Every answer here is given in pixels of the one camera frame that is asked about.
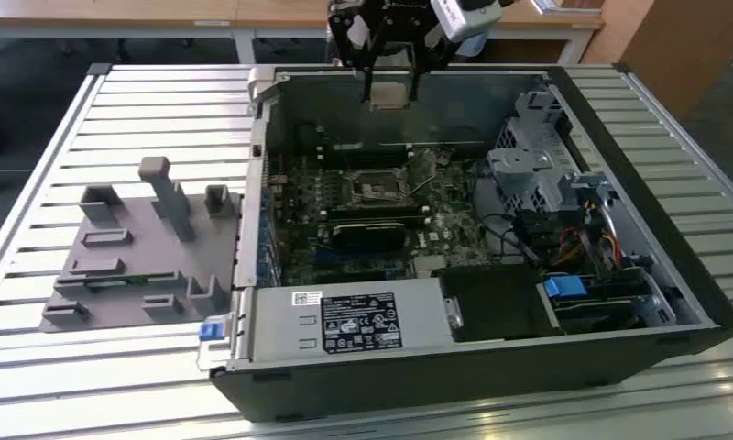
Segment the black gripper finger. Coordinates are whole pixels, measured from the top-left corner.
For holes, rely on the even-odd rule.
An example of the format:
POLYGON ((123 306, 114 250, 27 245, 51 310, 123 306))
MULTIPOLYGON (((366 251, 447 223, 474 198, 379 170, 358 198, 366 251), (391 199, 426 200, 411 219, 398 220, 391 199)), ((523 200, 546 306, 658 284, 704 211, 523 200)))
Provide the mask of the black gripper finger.
POLYGON ((408 99, 416 101, 419 99, 422 76, 448 66, 460 44, 448 39, 435 13, 430 13, 424 18, 414 18, 410 24, 408 44, 412 82, 408 99))
POLYGON ((375 4, 328 4, 328 32, 336 59, 363 77, 362 101, 368 102, 376 60, 375 4))

